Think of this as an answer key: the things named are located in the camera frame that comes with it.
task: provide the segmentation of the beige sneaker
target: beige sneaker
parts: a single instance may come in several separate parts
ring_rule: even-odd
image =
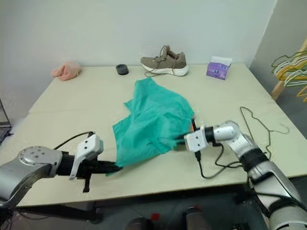
[[[145,69],[154,74],[184,76],[189,70],[184,53],[175,54],[169,46],[163,46],[159,57],[142,57]]]

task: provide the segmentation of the black cylinder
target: black cylinder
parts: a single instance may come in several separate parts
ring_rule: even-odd
[[[71,169],[75,156],[69,155],[67,152],[62,152],[62,160],[57,170],[57,175],[69,176],[71,174]]]
[[[128,67],[125,64],[119,64],[116,66],[116,71],[119,75],[126,75],[129,73]]]
[[[207,142],[215,143],[213,127],[205,128],[205,136],[206,136]]]

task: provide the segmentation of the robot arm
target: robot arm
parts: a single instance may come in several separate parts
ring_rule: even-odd
[[[103,142],[96,134],[81,142],[75,155],[41,146],[25,148],[15,159],[0,166],[0,208],[14,208],[36,181],[56,175],[85,179],[83,192],[89,192],[92,173],[122,169],[114,162],[98,161],[102,152]]]
[[[298,205],[301,198],[296,188],[254,141],[241,133],[238,124],[227,121],[215,127],[202,126],[185,135],[184,139],[187,149],[193,152],[207,147],[209,143],[220,142],[232,149],[253,184],[262,211],[270,217],[271,230],[306,229],[307,212]]]

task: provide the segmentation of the white wall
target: white wall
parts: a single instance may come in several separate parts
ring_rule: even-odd
[[[188,63],[212,55],[249,66],[276,0],[3,0],[2,73],[9,117],[19,118],[53,67],[136,65],[162,45]]]

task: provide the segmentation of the table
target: table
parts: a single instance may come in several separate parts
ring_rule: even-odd
[[[205,76],[206,65],[190,66],[185,77],[157,76],[156,83],[184,96],[196,114],[198,124],[216,125],[225,120],[237,122],[248,133],[240,106],[250,108],[270,129],[285,131],[287,135],[272,134],[272,160],[289,177],[307,174],[307,141],[294,124],[263,89],[244,63],[233,63],[225,81]],[[61,82],[54,79],[21,124],[13,138],[0,152],[0,164],[13,159],[20,150],[32,145],[54,148],[83,131],[94,130],[104,141],[99,160],[114,161],[116,142],[112,125],[129,113],[123,102],[133,96],[134,83],[144,78],[141,67],[129,67],[126,76],[117,75],[114,67],[85,67],[75,79]],[[264,150],[268,140],[262,126],[250,118],[253,136]],[[73,154],[83,137],[61,149]],[[202,151],[204,173],[215,173],[214,165],[219,148]],[[222,163],[236,160],[225,148]],[[193,153],[171,151],[149,161],[126,167],[112,176],[93,175],[91,190],[82,193],[84,181],[69,181],[67,177],[41,179],[36,182],[19,206],[42,206],[69,202],[125,198],[170,191],[240,184],[246,181],[242,169],[227,169],[214,179],[203,179]]]

